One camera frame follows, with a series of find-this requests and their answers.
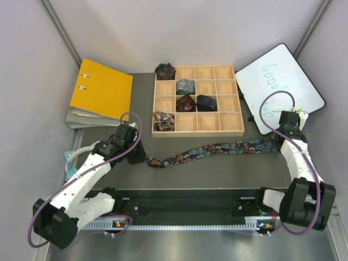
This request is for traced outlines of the navy floral long tie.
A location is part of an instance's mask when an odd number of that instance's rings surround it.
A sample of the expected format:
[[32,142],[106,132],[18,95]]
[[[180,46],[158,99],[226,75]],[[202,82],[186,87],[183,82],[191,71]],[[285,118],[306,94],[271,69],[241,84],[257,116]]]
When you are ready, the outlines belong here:
[[216,154],[242,155],[242,154],[273,154],[272,138],[253,139],[249,141],[224,142],[204,145],[182,152],[167,159],[150,158],[147,165],[152,168],[168,168],[189,163],[194,160],[204,159]]

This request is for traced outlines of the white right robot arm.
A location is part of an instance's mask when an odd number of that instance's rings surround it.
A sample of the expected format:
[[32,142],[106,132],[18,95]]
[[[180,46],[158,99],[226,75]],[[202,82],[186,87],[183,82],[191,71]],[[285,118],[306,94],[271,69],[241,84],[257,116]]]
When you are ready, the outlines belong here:
[[291,184],[286,192],[264,189],[263,196],[254,201],[260,215],[274,210],[281,222],[322,231],[327,225],[336,196],[336,189],[318,175],[308,152],[302,129],[308,115],[282,111],[276,143],[284,157]]

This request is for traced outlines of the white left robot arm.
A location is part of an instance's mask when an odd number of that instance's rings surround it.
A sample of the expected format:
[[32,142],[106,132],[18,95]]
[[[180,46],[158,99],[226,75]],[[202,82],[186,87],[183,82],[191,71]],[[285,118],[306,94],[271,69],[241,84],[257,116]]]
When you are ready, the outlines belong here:
[[123,211],[123,202],[111,189],[104,189],[86,202],[83,199],[116,164],[125,159],[130,164],[146,160],[141,133],[142,128],[136,123],[120,124],[108,140],[85,148],[89,155],[80,169],[48,199],[40,198],[34,203],[28,231],[31,247],[37,247],[32,242],[35,233],[65,249],[85,225],[106,213],[115,216]]

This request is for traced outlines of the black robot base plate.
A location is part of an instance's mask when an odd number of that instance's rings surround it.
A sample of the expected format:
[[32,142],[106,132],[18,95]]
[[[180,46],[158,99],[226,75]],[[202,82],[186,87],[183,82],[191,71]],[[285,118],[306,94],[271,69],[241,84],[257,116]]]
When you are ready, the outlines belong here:
[[126,214],[135,225],[232,225],[248,216],[277,215],[261,205],[260,189],[104,188],[114,197],[112,214]]

